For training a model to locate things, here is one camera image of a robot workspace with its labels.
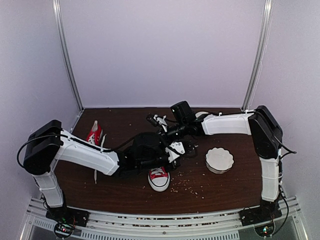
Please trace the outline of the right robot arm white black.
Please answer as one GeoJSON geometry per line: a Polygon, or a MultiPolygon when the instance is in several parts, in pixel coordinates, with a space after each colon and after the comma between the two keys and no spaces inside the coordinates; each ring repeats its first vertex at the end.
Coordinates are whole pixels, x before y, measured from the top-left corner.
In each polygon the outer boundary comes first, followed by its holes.
{"type": "Polygon", "coordinates": [[[269,109],[260,105],[254,110],[239,113],[195,113],[187,101],[171,106],[175,124],[164,126],[161,135],[169,142],[184,136],[213,136],[219,134],[243,134],[252,137],[255,153],[259,157],[262,172],[260,205],[256,209],[259,220],[268,220],[278,209],[280,185],[283,178],[282,159],[295,151],[282,141],[283,130],[269,109]]]}

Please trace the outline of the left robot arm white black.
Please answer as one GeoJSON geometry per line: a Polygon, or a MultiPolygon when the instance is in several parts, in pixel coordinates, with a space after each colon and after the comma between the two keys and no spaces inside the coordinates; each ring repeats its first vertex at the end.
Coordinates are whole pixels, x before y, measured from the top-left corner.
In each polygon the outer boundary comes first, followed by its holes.
{"type": "Polygon", "coordinates": [[[59,187],[54,167],[59,160],[81,165],[106,176],[129,178],[147,170],[164,167],[167,172],[180,164],[185,154],[182,142],[169,141],[165,134],[142,132],[125,143],[107,149],[84,141],[62,128],[59,120],[52,120],[32,133],[20,149],[25,150],[20,167],[31,174],[42,192],[48,211],[61,222],[72,218],[66,197],[59,187]]]}

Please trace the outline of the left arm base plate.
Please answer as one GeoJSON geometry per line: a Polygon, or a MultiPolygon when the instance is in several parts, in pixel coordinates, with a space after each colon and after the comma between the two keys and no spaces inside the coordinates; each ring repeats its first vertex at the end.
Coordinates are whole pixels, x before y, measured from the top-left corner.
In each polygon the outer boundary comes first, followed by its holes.
{"type": "Polygon", "coordinates": [[[86,227],[90,213],[86,210],[75,208],[49,208],[45,217],[56,222],[67,223],[79,227],[86,227]]]}

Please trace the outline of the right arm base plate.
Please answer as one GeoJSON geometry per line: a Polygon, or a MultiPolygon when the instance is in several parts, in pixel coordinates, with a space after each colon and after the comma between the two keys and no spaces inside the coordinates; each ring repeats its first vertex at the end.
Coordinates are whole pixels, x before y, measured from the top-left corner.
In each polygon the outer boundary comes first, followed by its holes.
{"type": "Polygon", "coordinates": [[[267,208],[260,206],[254,208],[245,208],[239,212],[241,224],[243,226],[255,225],[272,219],[276,219],[282,216],[282,212],[279,209],[270,211],[267,208]]]}

